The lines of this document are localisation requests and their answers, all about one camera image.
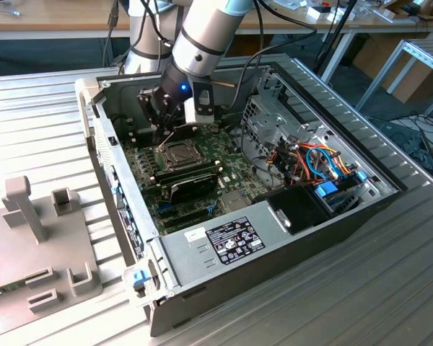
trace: aluminum profile table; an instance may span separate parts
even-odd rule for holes
[[[360,101],[356,105],[356,109],[360,110],[367,100],[377,91],[378,87],[383,83],[388,72],[398,62],[401,55],[407,52],[412,55],[411,60],[404,66],[403,70],[396,77],[395,81],[390,85],[387,92],[392,94],[399,83],[403,80],[404,76],[410,71],[415,62],[421,61],[428,67],[433,69],[433,40],[402,40],[399,42],[396,49],[393,51],[391,56],[388,58],[385,65],[375,77],[374,81],[370,84],[367,91],[364,93]],[[426,114],[430,114],[433,111],[433,104],[427,109]]]
[[[0,336],[0,345],[433,344],[433,179],[299,61],[274,55],[409,188],[344,243],[199,318],[151,339],[123,291],[125,264],[84,147],[72,83],[112,70],[0,78],[0,173],[33,191],[68,185],[82,197],[104,291]],[[240,65],[241,58],[222,61]],[[298,99],[289,103],[304,118]]]

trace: wooden table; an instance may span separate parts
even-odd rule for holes
[[[20,17],[0,13],[0,40],[22,40],[42,38],[87,38],[106,37],[108,15],[112,0],[14,0],[15,9]],[[274,9],[291,18],[314,25],[319,33],[327,32],[331,23],[327,20],[315,21],[306,16],[304,8],[292,11],[277,4]],[[285,22],[263,10],[263,24],[266,34],[300,34],[308,29]],[[342,29],[343,37],[335,49],[322,79],[328,82],[338,63],[343,58],[355,34],[360,32],[415,32],[427,31],[433,38],[433,23],[427,28],[423,25],[393,25],[375,14],[356,18],[346,23]],[[258,18],[251,11],[243,20],[237,34],[258,34]],[[130,35],[128,15],[121,10],[118,26],[112,37]]]

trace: floor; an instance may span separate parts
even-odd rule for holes
[[[276,53],[287,53],[312,67],[321,46],[321,37],[316,35]],[[282,35],[277,35],[273,43],[283,39]],[[0,41],[0,76],[101,67],[103,44],[103,39]],[[127,47],[128,39],[114,39],[109,59],[112,60],[113,56],[122,53]],[[371,82],[353,65],[339,66],[331,79],[332,87],[352,105],[359,101]],[[412,110],[423,113],[432,102],[433,98],[403,104],[380,89],[362,112],[367,116],[390,120],[409,115]]]

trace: ventilation grille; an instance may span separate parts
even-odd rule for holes
[[[94,118],[96,153],[100,166],[104,170],[109,186],[115,187],[115,177],[112,159],[110,157],[109,142],[101,127],[100,119]]]
[[[255,144],[257,144],[260,147],[261,150],[263,150],[264,154],[268,156],[269,151],[265,148],[264,145],[261,144],[258,136],[252,131],[252,127],[250,124],[250,118],[252,116],[260,115],[263,113],[264,111],[262,111],[262,109],[253,101],[253,98],[251,97],[248,100],[247,105],[245,106],[244,114],[242,116],[242,124],[247,122],[247,129],[246,129],[247,135],[250,137],[250,139],[252,139],[252,141],[255,142]]]

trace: power supply label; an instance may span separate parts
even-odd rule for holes
[[[228,265],[265,247],[249,220],[243,218],[206,231],[219,260]]]

